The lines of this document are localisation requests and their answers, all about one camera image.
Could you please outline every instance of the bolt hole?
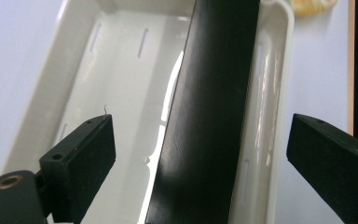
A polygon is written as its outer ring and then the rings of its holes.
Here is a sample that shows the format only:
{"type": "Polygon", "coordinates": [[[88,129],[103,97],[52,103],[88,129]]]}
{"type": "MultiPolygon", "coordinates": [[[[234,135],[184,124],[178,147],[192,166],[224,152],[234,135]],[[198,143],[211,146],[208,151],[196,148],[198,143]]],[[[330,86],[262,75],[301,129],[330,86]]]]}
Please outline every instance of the bolt hole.
{"type": "Polygon", "coordinates": [[[53,156],[53,160],[59,160],[62,158],[62,154],[58,153],[53,156]]]}
{"type": "Polygon", "coordinates": [[[22,175],[11,175],[0,180],[0,189],[9,189],[22,180],[22,175]]]}

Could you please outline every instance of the yellow object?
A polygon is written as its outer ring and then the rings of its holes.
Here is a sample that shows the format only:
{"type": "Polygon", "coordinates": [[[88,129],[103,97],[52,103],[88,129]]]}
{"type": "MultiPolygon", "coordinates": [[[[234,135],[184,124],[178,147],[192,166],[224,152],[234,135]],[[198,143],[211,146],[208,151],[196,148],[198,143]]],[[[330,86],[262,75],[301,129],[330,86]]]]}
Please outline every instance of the yellow object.
{"type": "Polygon", "coordinates": [[[290,5],[297,16],[317,14],[333,7],[337,0],[290,0],[290,5]]]}

